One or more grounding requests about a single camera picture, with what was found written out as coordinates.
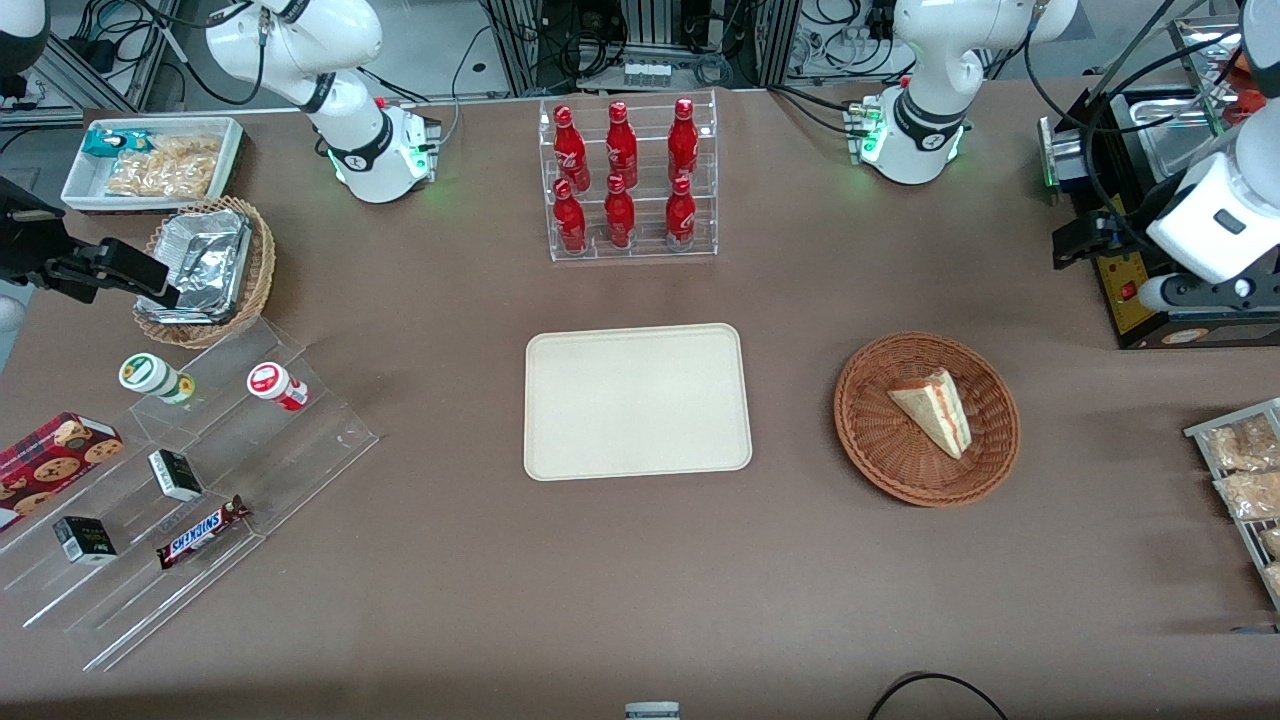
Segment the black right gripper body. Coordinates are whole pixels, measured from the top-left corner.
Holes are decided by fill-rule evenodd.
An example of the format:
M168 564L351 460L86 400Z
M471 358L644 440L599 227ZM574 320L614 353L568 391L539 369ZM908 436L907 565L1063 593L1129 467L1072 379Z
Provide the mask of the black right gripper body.
M1 279L26 286L46 263L73 251L65 213L1 178Z

